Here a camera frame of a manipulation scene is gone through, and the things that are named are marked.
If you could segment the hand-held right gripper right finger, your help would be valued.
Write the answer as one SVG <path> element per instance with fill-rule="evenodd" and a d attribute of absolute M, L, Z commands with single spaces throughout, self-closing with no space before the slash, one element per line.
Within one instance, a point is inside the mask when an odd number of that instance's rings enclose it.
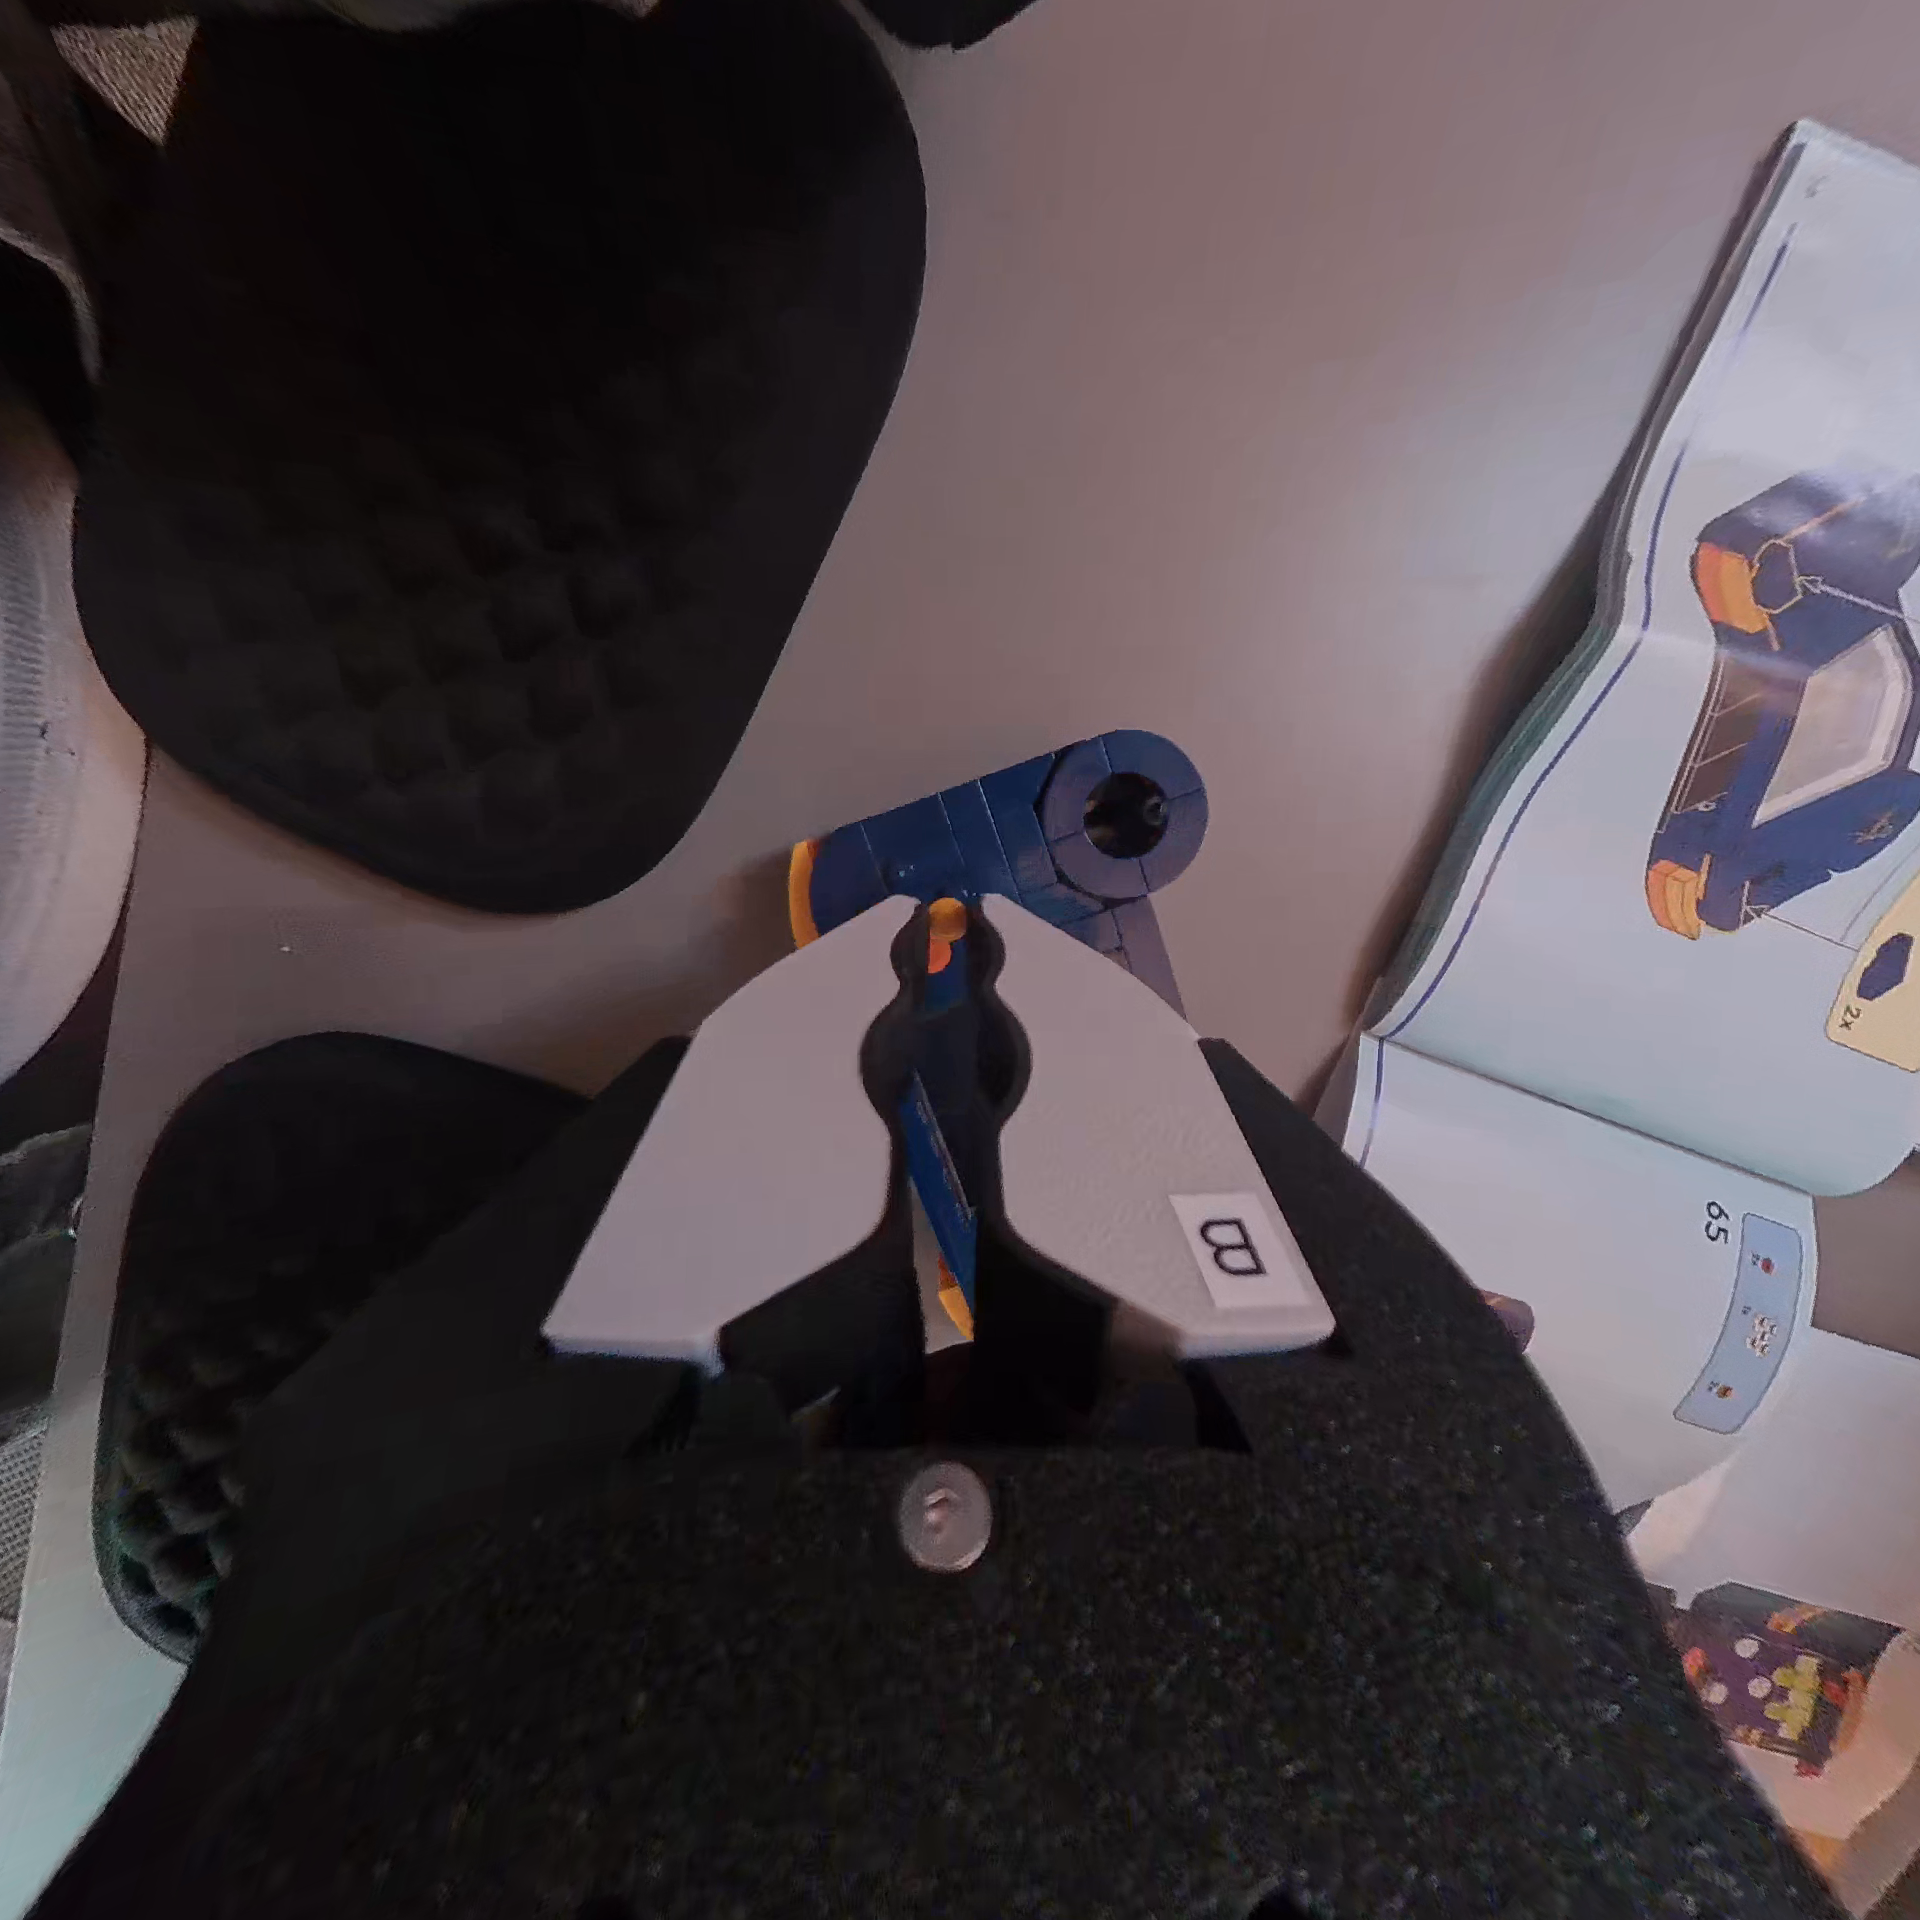
<path fill-rule="evenodd" d="M 999 1213 L 1092 1281 L 1125 1349 L 1175 1359 L 1321 1346 L 1334 1313 L 1195 1027 L 1125 967 L 989 894 L 995 996 L 1024 1081 L 996 1134 Z"/>

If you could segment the black quilted slipper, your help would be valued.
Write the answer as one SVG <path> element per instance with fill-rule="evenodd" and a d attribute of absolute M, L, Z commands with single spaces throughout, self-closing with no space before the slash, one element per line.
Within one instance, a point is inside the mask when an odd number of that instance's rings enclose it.
<path fill-rule="evenodd" d="M 924 263 L 839 3 L 209 17 L 114 287 L 92 656 L 158 751 L 376 877 L 611 899 L 739 744 Z"/>
<path fill-rule="evenodd" d="M 261 1044 L 159 1129 L 119 1244 L 88 1531 L 116 1620 L 189 1664 L 242 1531 L 242 1437 L 586 1094 L 382 1033 Z"/>

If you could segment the blue toy brick car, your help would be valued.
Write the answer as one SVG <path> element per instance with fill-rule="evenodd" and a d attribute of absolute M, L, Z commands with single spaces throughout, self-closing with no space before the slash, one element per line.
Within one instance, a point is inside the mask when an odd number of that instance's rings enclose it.
<path fill-rule="evenodd" d="M 1114 727 L 948 784 L 792 847 L 786 910 L 798 944 L 882 897 L 928 907 L 914 1074 L 901 1103 L 906 1171 L 936 1249 L 939 1307 L 974 1334 L 981 1186 L 981 1004 L 968 914 L 1016 899 L 1185 1009 L 1154 891 L 1185 874 L 1209 829 L 1196 766 L 1164 733 Z"/>

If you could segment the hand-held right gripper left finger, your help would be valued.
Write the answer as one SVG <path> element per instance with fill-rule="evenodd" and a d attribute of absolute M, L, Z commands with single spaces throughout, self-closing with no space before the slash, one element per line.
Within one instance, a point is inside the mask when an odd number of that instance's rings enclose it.
<path fill-rule="evenodd" d="M 718 1370 L 736 1316 L 878 1231 L 891 1139 L 861 1049 L 914 910 L 881 899 L 699 1021 L 546 1311 L 561 1354 Z"/>

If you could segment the open instruction booklet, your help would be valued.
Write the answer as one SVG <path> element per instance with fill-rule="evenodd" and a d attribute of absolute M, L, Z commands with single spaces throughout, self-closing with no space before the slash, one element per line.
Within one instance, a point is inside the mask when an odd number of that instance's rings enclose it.
<path fill-rule="evenodd" d="M 1366 1009 L 1345 1150 L 1629 1513 L 1791 1376 L 1916 1146 L 1916 164 L 1795 121 Z"/>

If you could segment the booklet with purple cover picture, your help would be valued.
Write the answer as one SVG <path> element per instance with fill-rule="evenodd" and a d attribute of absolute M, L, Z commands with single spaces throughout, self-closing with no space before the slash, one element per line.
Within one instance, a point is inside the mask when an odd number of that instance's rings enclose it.
<path fill-rule="evenodd" d="M 1694 1700 L 1848 1917 L 1916 1914 L 1916 1501 L 1709 1474 L 1618 1513 Z"/>

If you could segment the dark grey denim cloth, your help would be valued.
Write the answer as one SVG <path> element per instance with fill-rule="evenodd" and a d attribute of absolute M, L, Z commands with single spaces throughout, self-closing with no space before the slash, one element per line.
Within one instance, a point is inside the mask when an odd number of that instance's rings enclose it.
<path fill-rule="evenodd" d="M 4 4 L 4 384 L 68 459 L 194 31 L 192 3 Z"/>

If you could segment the person's pale trouser leg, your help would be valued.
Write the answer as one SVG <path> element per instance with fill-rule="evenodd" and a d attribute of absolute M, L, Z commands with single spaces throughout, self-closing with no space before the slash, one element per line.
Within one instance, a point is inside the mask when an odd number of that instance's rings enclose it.
<path fill-rule="evenodd" d="M 54 1036 L 125 904 L 149 741 L 112 696 L 75 596 L 75 469 L 4 419 L 4 1076 Z"/>

